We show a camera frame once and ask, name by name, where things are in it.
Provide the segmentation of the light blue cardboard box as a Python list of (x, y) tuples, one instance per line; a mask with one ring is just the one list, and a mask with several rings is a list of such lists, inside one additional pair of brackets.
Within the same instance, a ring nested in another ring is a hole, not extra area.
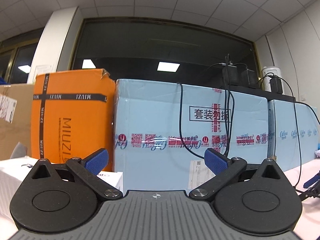
[(114, 169), (123, 189), (189, 191), (212, 178), (213, 148), (259, 164), (267, 156), (265, 98), (176, 83), (116, 84)]

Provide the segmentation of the black power adapters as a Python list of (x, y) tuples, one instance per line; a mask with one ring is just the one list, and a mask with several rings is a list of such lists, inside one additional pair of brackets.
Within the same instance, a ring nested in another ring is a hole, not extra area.
[(222, 66), (222, 80), (229, 88), (231, 86), (240, 86), (251, 89), (260, 89), (262, 87), (262, 78), (258, 78), (255, 71), (249, 69), (246, 64), (225, 64)]

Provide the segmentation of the orange MIUZI cardboard box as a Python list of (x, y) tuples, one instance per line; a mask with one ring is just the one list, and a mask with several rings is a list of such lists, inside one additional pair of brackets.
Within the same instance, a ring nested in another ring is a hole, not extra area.
[(36, 77), (31, 107), (31, 156), (65, 163), (100, 148), (113, 170), (113, 108), (116, 83), (104, 69), (81, 69)]

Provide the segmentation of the white corrugated plastic box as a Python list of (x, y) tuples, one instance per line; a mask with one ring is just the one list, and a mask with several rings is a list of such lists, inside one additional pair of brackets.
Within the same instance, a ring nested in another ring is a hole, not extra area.
[[(37, 159), (28, 156), (1, 161), (1, 216), (6, 217), (9, 220), (13, 220), (9, 210), (10, 202), (22, 181), (36, 162)], [(123, 192), (123, 172), (101, 171), (97, 176)]]

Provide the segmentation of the grey cloth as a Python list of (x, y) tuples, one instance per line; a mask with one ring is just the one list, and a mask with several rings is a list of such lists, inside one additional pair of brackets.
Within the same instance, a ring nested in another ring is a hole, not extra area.
[(10, 156), (10, 159), (23, 158), (23, 157), (27, 156), (27, 151), (28, 151), (27, 147), (25, 147), (22, 143), (19, 142), (15, 146), (15, 148)]

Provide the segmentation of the wall notice paper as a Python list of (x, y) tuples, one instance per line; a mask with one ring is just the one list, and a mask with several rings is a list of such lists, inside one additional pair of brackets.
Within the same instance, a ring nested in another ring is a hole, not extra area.
[(37, 65), (35, 67), (34, 78), (36, 78), (38, 75), (51, 73), (52, 68), (53, 68), (52, 65), (49, 65), (49, 64)]

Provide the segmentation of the brown cardboard box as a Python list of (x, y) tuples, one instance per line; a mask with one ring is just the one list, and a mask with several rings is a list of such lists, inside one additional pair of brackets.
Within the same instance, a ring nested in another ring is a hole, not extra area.
[(9, 159), (17, 144), (31, 155), (31, 105), (34, 86), (1, 85), (1, 160)]

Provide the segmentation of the white cylindrical appliance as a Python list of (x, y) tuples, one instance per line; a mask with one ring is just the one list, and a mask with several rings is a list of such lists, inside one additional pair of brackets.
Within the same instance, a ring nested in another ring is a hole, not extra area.
[(262, 75), (261, 85), (264, 91), (284, 94), (282, 74), (279, 67), (263, 67)]

